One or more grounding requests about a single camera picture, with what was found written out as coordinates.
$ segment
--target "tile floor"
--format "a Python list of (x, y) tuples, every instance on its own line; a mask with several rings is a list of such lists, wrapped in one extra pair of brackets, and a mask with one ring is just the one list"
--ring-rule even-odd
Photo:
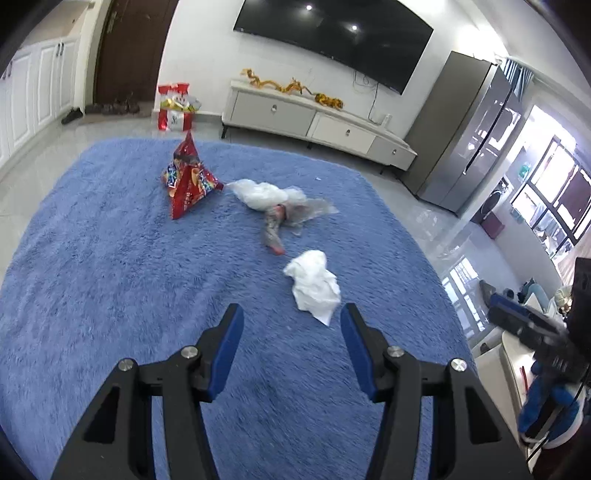
[[(219, 123), (198, 122), (194, 136), (200, 140), (220, 140), (220, 132)], [(0, 282), (30, 218), (56, 180), (87, 147), (113, 137), (181, 135), (158, 132), (148, 118), (101, 117), (88, 117), (66, 127), (55, 124), (37, 135), (27, 151), (19, 153), (16, 166), (0, 180)], [(500, 290), (518, 289), (510, 266), (480, 226), (417, 200), (391, 172), (381, 176), (380, 165), (320, 145), (308, 150), (305, 142), (261, 132), (231, 128), (223, 141), (292, 151), (360, 171), (432, 263), (472, 342), (486, 329), (486, 307), (479, 294), (478, 279), (483, 278)]]

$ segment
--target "white tv cabinet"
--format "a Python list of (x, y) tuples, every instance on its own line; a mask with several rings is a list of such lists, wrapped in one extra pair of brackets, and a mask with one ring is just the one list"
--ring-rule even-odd
[(402, 170), (417, 156), (404, 140), (361, 117), (297, 93), (258, 89), (239, 80), (230, 83), (222, 124), (222, 138), (228, 127), (250, 128), (337, 148)]

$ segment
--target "stainless steel refrigerator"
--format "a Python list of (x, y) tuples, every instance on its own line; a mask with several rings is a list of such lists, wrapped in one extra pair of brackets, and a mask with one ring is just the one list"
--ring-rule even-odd
[(457, 212), (495, 165), (521, 112), (499, 66), (452, 52), (406, 136), (417, 158), (402, 181)]

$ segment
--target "fluffy blue carpet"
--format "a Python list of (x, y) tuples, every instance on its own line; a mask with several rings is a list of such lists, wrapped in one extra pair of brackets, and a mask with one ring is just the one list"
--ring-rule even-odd
[[(262, 214), (214, 192), (170, 219), (160, 174), (177, 141), (96, 144), (33, 217), (0, 292), (0, 424), (47, 480), (80, 415), (116, 362), (166, 359), (215, 325), (229, 303), (245, 311), (226, 389), (203, 415), (224, 479), (361, 479), (382, 406), (361, 393), (338, 313), (325, 327), (299, 312), (290, 257), (323, 250), (343, 303), (420, 359), (470, 357), (436, 273), (357, 172), (300, 155), (197, 143), (221, 181), (296, 185), (339, 214), (283, 232), (288, 255), (261, 245)], [(416, 478), (428, 472), (424, 408)], [(161, 411), (157, 475), (168, 477)]]

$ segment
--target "television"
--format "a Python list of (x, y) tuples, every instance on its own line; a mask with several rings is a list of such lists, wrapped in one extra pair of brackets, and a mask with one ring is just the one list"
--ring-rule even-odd
[(245, 0), (234, 30), (320, 53), (398, 93), (433, 33), (397, 0)]

